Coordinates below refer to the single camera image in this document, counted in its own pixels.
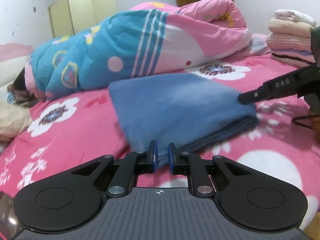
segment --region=pink quilt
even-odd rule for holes
[[[245,92],[293,70],[266,54],[229,58],[185,71]],[[31,114],[35,121],[0,156],[0,191],[12,197],[34,181],[101,155],[122,158],[129,151],[108,90],[39,103]],[[206,159],[226,156],[300,188],[309,204],[301,228],[311,221],[320,200],[320,147],[313,131],[291,123],[292,117],[305,114],[308,105],[296,96],[258,103],[260,125],[256,129],[201,153]],[[168,168],[163,168],[155,175],[140,176],[138,186],[185,187],[187,179],[171,176]]]

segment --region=cream wardrobe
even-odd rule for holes
[[[73,35],[118,12],[116,0],[60,0],[49,7],[54,37]]]

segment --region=checkered folded cloth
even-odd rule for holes
[[[296,49],[311,52],[311,39],[292,34],[272,33],[267,38],[270,49]]]

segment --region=folded blue cloth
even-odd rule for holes
[[[239,92],[194,74],[162,74],[116,81],[109,92],[131,149],[158,144],[161,167],[168,144],[196,151],[258,124],[255,105],[237,101]]]

